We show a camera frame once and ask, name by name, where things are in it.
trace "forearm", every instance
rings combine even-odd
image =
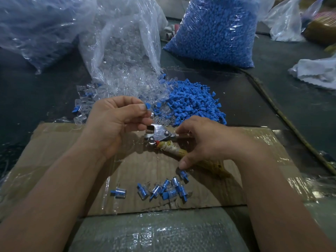
[[[103,164],[92,149],[73,146],[0,225],[2,250],[62,251]]]
[[[236,163],[261,251],[334,251],[269,154]]]

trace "metal pliers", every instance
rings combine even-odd
[[[177,139],[187,139],[193,138],[190,133],[186,134],[177,134],[172,133],[167,130],[167,128],[160,124],[151,124],[147,126],[145,140],[148,141],[149,145],[156,146],[158,141],[176,141]]]

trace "fingernail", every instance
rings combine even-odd
[[[143,103],[139,103],[138,105],[139,105],[140,110],[142,110],[142,111],[147,110],[147,107],[146,107],[145,104],[143,104]]]
[[[187,168],[187,163],[184,160],[181,160],[178,164],[178,168],[183,170]]]

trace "white cloth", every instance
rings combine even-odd
[[[336,89],[336,55],[317,60],[300,59],[288,72],[310,84]]]

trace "right hand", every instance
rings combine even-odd
[[[176,129],[178,134],[188,132],[195,137],[197,145],[180,160],[180,169],[187,169],[201,160],[239,161],[264,151],[261,143],[243,134],[240,129],[208,118],[192,116]]]

